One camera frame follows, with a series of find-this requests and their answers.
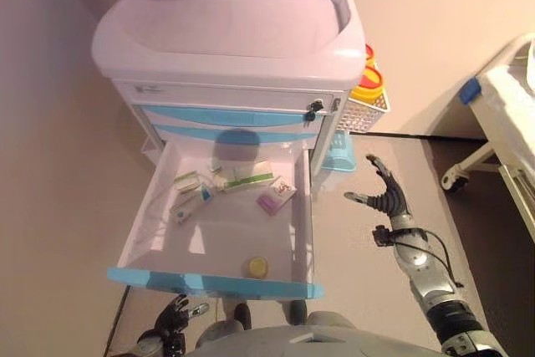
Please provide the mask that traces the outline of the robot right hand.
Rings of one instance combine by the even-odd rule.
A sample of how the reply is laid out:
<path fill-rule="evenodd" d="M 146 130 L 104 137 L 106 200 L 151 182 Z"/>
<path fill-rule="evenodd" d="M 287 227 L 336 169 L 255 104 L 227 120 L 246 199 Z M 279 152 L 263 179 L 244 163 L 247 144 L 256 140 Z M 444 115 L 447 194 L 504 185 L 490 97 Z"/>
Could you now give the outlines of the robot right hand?
<path fill-rule="evenodd" d="M 377 196 L 357 194 L 352 191 L 347 191 L 344 193 L 344 197 L 384 213 L 388 218 L 409 215 L 410 211 L 405 198 L 405 193 L 391 170 L 378 156 L 368 154 L 366 159 L 375 167 L 376 174 L 384 182 L 385 191 Z"/>

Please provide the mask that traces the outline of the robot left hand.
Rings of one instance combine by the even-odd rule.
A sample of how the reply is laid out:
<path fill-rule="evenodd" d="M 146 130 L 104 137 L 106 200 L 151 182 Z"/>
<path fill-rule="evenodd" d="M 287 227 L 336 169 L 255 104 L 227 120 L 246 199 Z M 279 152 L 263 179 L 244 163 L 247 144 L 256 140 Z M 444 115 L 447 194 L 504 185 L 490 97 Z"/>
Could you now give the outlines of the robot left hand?
<path fill-rule="evenodd" d="M 169 339 L 182 332 L 191 320 L 207 313 L 209 309 L 208 303 L 193 305 L 185 294 L 179 294 L 159 314 L 154 330 L 164 339 Z"/>

